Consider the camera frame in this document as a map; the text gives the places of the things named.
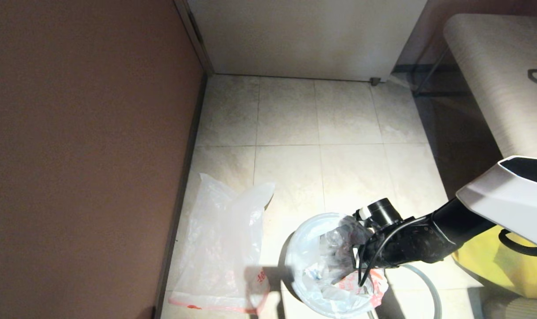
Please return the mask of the white red-printed trash bag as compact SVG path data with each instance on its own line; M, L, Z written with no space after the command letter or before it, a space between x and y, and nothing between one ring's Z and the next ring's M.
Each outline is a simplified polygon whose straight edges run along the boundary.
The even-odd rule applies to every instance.
M320 237L341 227L345 240L337 250L320 248ZM319 214L303 222L294 232L286 261L294 271L295 292L311 310L333 319L355 319L380 306L389 285L384 271L374 269L362 286L366 267L355 270L353 245L361 245L373 231L352 216Z

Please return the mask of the yellow plastic bag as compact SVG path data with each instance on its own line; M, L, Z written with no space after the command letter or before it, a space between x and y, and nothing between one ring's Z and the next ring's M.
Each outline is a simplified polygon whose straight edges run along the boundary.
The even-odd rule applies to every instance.
M451 256L473 274L523 297L537 299L537 257L506 247L498 238L501 230L501 226L494 226L466 242Z

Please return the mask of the black round trash bin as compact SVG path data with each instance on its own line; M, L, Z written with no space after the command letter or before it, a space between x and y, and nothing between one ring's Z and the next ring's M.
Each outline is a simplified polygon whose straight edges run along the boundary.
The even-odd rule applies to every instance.
M286 261L287 255L288 255L288 247L290 244L290 241L292 237L294 236L294 232L291 232L289 236L287 237L286 241L282 245L281 253L280 253L280 259L278 263L278 267L280 269L280 281L283 285L285 285L286 290L290 293L290 295L299 301L300 303L304 303L302 299L297 295L295 292L292 284L294 283L294 271L293 268L288 265L288 262ZM281 301L278 304L277 307L277 313L278 313L278 319L289 319L287 318L287 315L285 314L285 304L284 304L284 289L281 289Z

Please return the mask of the white plastic bag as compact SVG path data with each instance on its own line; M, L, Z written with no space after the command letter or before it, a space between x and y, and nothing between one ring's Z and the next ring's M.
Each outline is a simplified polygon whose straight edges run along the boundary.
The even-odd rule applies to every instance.
M275 183L242 193L200 174L169 303L190 309L256 314L270 292L260 264L263 213Z

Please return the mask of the clear plastic bottle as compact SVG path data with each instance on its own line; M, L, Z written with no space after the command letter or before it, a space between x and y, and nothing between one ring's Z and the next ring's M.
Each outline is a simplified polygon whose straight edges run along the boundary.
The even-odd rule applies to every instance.
M341 227L328 231L320 237L320 248L323 250L337 250L345 240L344 230Z

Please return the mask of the cream ribbed cylinder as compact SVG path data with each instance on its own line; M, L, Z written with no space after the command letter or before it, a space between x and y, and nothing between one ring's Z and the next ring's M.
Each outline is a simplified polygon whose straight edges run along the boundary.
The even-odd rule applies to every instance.
M537 319L537 299L492 298L483 303L485 319Z

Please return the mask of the thin metal table leg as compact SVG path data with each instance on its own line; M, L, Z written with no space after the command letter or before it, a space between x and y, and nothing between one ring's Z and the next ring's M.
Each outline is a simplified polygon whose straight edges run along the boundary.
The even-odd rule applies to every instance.
M427 97L427 98L430 98L430 97L466 97L466 96L471 95L471 93L468 91L424 92L424 87L428 84L428 81L430 80L430 78L432 78L432 75L436 72L436 70L440 66L440 63L447 56L448 52L450 52L450 48L448 45L446 45L444 50L440 54L440 56L437 58L436 62L432 65L432 67L428 71L427 75L422 79L418 87L414 89L414 91L412 91L413 97L415 98L419 98L419 97Z

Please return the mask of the beige woodgrain table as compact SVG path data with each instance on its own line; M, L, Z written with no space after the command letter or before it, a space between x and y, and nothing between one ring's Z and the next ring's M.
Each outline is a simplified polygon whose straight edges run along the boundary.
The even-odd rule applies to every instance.
M444 39L503 157L537 158L537 17L456 14Z

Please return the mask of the dark baseboard strip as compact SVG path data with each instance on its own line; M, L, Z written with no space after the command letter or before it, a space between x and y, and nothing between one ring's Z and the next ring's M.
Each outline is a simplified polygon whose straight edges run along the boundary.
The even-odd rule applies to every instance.
M204 73L200 79L199 93L197 95L197 100L195 104L195 110L192 115L192 122L189 127L189 137L187 138L187 143L185 151L183 153L183 162L181 176L178 179L176 184L177 190L175 193L175 201L172 219L169 227L169 233L166 241L166 246L164 250L163 260L161 264L161 270L158 278L158 286L155 295L155 303L152 308L152 314L150 319L160 319L161 312L164 305L164 298L166 294L166 286L168 281L168 274L170 271L171 260L175 248L175 238L177 236L179 222L182 215L183 200L185 199L185 193L187 189L187 182L189 181L189 174L191 169L191 162L193 157L193 152L196 143L197 132L199 129L201 112L203 109L203 102L206 93L206 86L208 83L209 75Z

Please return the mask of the white door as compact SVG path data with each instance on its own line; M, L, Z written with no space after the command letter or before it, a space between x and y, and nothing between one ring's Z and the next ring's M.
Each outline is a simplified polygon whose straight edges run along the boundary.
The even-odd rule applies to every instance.
M428 0L188 0L218 74L385 82Z

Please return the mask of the grey door frame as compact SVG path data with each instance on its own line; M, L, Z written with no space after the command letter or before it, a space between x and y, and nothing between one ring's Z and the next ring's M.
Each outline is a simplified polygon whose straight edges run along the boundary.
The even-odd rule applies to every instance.
M206 75L211 77L214 75L213 63L209 58L208 52L206 52L203 36L199 30L196 18L191 11L188 0L173 0L173 3L181 17L182 23L185 26L185 30L189 35L192 46L198 56L201 66L203 67Z

